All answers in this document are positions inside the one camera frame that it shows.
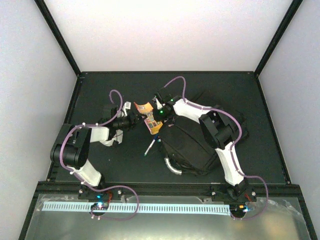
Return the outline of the thin orange yellow booklet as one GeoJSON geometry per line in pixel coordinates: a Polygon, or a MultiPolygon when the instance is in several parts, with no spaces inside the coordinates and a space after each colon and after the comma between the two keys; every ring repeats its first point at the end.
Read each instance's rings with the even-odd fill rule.
{"type": "Polygon", "coordinates": [[[134,102],[134,106],[137,111],[145,116],[144,123],[147,126],[151,135],[156,135],[159,133],[160,128],[163,126],[161,121],[156,121],[153,115],[153,106],[147,102],[145,104],[137,104],[134,102]]]}

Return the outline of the green cap marker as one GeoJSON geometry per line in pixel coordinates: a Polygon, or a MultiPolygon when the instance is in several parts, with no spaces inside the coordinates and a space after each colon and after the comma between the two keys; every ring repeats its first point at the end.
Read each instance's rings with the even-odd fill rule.
{"type": "Polygon", "coordinates": [[[146,149],[146,151],[144,152],[144,156],[147,156],[148,152],[151,150],[152,146],[154,145],[155,143],[155,139],[153,139],[150,143],[150,145],[148,146],[148,148],[146,149]]]}

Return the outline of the blue cap marker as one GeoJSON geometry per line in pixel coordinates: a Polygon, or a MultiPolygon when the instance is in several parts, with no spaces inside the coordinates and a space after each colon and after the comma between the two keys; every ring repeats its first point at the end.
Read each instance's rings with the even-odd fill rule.
{"type": "Polygon", "coordinates": [[[159,135],[158,134],[156,134],[155,136],[154,136],[154,138],[153,138],[153,142],[157,142],[158,141],[158,138],[159,138],[159,135]]]}

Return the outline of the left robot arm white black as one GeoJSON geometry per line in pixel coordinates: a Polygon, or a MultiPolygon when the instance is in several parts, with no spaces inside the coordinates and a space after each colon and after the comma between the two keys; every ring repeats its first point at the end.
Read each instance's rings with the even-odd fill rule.
{"type": "Polygon", "coordinates": [[[107,195],[108,188],[104,185],[103,174],[89,161],[90,144],[117,146],[123,142],[124,131],[133,129],[144,119],[143,114],[131,109],[128,101],[122,107],[108,104],[102,110],[102,118],[94,125],[63,124],[50,151],[50,159],[76,176],[81,184],[90,186],[89,193],[101,200],[107,195]]]}

